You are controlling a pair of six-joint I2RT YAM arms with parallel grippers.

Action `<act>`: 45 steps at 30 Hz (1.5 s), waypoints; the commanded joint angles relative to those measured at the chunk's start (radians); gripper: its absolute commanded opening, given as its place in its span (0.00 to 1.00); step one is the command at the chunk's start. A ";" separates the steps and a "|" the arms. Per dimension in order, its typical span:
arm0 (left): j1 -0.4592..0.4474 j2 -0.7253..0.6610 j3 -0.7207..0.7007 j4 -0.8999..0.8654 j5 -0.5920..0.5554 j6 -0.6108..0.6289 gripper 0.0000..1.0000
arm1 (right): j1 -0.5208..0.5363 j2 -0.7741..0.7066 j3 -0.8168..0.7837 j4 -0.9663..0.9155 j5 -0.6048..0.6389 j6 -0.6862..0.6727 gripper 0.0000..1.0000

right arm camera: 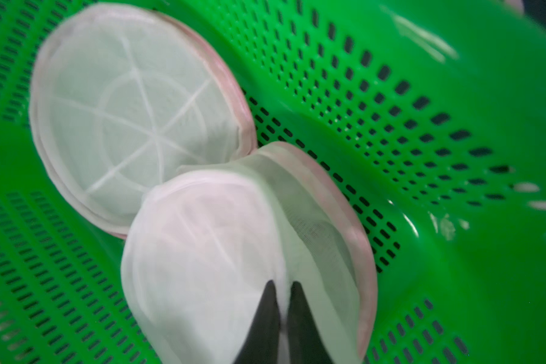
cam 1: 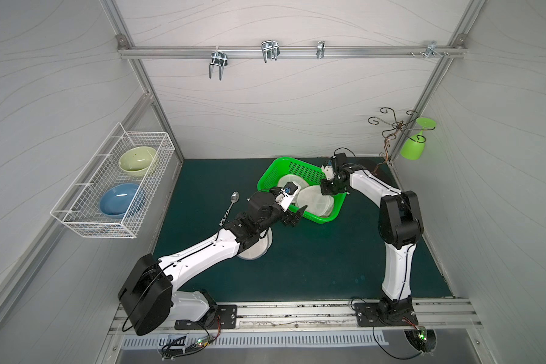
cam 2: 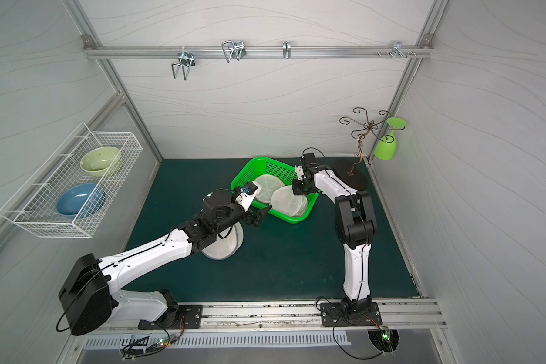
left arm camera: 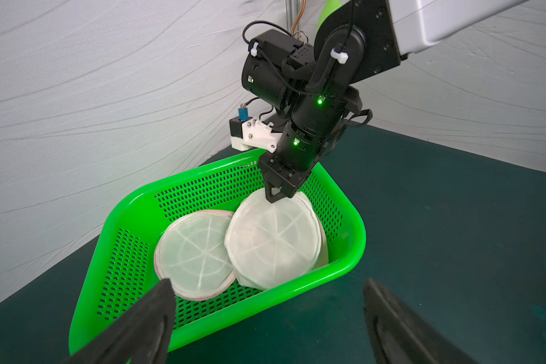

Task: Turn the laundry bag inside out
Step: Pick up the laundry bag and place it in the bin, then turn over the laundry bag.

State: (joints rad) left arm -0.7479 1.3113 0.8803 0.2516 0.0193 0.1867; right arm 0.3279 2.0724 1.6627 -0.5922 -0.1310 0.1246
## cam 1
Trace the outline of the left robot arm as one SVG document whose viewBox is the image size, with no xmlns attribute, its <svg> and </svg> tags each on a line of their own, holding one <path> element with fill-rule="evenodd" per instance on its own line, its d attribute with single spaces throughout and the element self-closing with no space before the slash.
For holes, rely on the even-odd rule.
<svg viewBox="0 0 546 364">
<path fill-rule="evenodd" d="M 240 256 L 254 260 L 263 256 L 272 244 L 273 224 L 280 221 L 295 226 L 303 217 L 304 209 L 290 210 L 299 191 L 297 185 L 288 183 L 256 192 L 247 209 L 210 238 L 159 259 L 151 254 L 139 258 L 118 293 L 127 313 L 122 331 L 133 329 L 139 336 L 147 335 L 167 319 L 211 324 L 218 309 L 212 297 L 201 291 L 179 289 L 226 259 Z"/>
</svg>

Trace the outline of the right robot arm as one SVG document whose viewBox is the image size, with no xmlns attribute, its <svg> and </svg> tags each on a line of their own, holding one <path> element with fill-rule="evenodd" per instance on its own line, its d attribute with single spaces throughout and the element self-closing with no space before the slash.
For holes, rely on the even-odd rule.
<svg viewBox="0 0 546 364">
<path fill-rule="evenodd" d="M 324 165 L 321 180 L 324 195 L 338 195 L 357 190 L 379 207 L 379 236 L 385 243 L 383 297 L 372 317 L 384 325 L 408 322 L 412 312 L 411 270 L 416 245 L 424 232 L 417 195 L 401 191 L 379 180 L 358 165 Z"/>
</svg>

